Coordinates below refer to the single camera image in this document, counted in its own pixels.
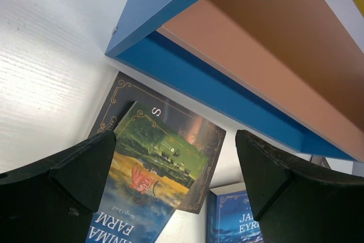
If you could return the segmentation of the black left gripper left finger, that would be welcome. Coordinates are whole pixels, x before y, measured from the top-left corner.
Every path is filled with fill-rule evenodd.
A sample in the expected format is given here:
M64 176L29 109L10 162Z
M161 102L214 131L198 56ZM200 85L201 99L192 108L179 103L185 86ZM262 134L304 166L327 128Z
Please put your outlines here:
M85 242L116 146L113 131L1 174L1 242Z

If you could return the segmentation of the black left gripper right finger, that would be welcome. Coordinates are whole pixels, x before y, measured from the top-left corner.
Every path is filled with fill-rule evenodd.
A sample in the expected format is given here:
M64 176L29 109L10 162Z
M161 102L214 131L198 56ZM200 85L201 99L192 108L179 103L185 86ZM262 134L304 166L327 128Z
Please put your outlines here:
M247 130L235 142L264 242L363 242L363 178L283 151Z

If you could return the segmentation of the Animal Farm book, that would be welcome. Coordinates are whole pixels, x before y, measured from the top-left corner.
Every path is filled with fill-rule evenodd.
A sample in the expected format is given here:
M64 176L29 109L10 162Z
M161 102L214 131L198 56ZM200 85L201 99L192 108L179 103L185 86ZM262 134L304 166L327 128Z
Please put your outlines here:
M117 144L87 242L155 242L207 162L146 111L134 102L114 129Z

